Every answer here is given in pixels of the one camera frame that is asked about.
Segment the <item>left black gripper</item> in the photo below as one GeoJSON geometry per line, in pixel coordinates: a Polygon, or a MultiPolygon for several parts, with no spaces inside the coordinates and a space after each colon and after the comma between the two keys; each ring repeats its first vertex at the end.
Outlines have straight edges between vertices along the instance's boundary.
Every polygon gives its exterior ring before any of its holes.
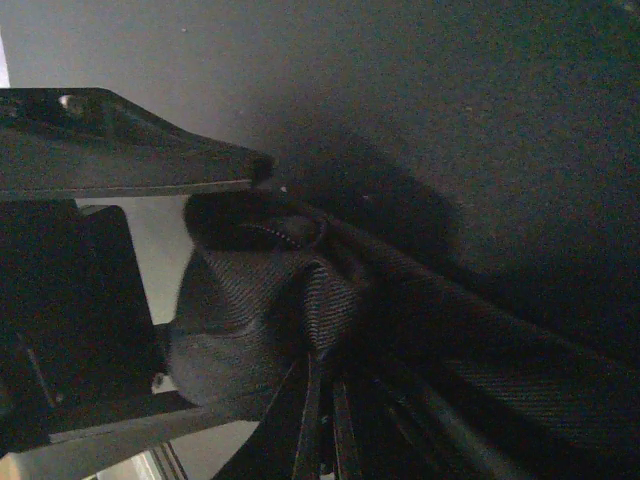
{"type": "Polygon", "coordinates": [[[91,407],[147,395],[162,360],[124,211],[1,206],[1,446],[45,443],[91,407]]]}

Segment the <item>black necktie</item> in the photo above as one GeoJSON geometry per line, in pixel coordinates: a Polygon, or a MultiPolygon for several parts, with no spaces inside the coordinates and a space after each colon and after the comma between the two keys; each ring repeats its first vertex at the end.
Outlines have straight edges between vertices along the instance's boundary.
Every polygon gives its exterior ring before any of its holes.
{"type": "Polygon", "coordinates": [[[265,191],[196,194],[168,365],[221,479],[635,479],[639,372],[265,191]]]}

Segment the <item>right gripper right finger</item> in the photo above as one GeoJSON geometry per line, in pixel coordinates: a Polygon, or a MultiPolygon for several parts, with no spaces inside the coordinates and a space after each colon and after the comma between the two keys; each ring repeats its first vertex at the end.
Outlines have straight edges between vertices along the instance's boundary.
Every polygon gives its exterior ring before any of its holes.
{"type": "Polygon", "coordinates": [[[4,479],[87,479],[124,464],[124,479],[209,478],[253,433],[176,391],[17,416],[1,429],[4,479]]]}

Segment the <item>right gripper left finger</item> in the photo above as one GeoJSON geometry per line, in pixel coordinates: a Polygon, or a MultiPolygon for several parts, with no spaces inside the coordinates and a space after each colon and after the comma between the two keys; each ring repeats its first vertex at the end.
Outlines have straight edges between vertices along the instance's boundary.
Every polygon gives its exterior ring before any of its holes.
{"type": "Polygon", "coordinates": [[[183,130],[101,88],[1,92],[4,201],[245,190],[271,156],[183,130]]]}

